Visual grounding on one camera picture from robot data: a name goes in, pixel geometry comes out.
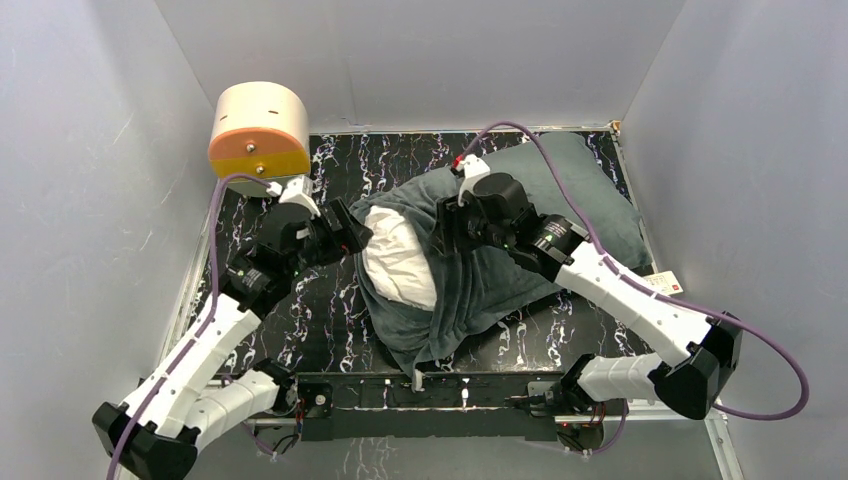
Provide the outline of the white pillow insert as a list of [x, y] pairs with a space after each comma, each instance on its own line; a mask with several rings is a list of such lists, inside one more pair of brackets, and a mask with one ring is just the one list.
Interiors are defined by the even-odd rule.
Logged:
[[363, 264], [377, 293], [387, 300], [432, 312], [437, 302], [434, 278], [413, 225], [393, 209], [373, 206], [365, 226], [373, 236]]

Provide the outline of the zebra and grey pillowcase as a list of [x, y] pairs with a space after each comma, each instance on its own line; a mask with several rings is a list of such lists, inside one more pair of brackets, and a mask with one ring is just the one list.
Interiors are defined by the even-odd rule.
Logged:
[[[590, 218], [601, 243], [631, 269], [646, 268], [652, 257], [640, 231], [641, 216], [598, 166], [583, 136], [549, 132], [540, 137], [575, 203]], [[432, 312], [380, 296], [368, 278], [362, 254], [354, 258], [359, 288], [389, 362], [406, 375], [443, 360], [469, 337], [485, 332], [508, 315], [558, 293], [542, 276], [520, 268], [509, 255], [481, 247], [453, 256], [430, 244], [436, 203], [455, 194], [457, 179], [445, 168], [411, 178], [388, 191], [354, 202], [350, 210], [365, 225], [373, 206], [389, 208], [412, 225], [431, 269], [437, 292]]]

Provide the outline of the cream and orange cylindrical container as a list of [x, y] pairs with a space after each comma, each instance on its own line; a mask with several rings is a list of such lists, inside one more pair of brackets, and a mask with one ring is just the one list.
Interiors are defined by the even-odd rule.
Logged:
[[268, 81], [233, 85], [218, 97], [208, 147], [215, 174], [247, 174], [286, 185], [311, 175], [309, 120], [302, 100]]

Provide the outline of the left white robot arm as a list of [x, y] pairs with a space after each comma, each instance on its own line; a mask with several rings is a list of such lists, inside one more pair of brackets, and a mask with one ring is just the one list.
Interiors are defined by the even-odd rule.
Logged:
[[372, 235], [340, 199], [273, 207], [255, 242], [217, 274], [220, 290], [201, 319], [135, 391], [95, 411], [92, 423], [107, 454], [140, 479], [183, 479], [203, 449], [251, 416], [301, 410], [297, 375], [270, 358], [215, 393], [204, 390], [305, 270], [362, 252]]

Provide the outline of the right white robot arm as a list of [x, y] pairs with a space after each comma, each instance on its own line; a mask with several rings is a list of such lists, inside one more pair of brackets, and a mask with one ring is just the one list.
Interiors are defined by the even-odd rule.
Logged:
[[509, 174], [464, 180], [457, 195], [438, 200], [431, 242], [442, 255], [503, 250], [519, 267], [587, 299], [650, 346], [649, 354], [587, 354], [576, 361], [559, 389], [577, 414], [608, 400], [641, 399], [702, 420], [735, 370], [739, 327], [663, 301], [646, 280], [599, 253], [577, 225], [562, 215], [538, 214]]

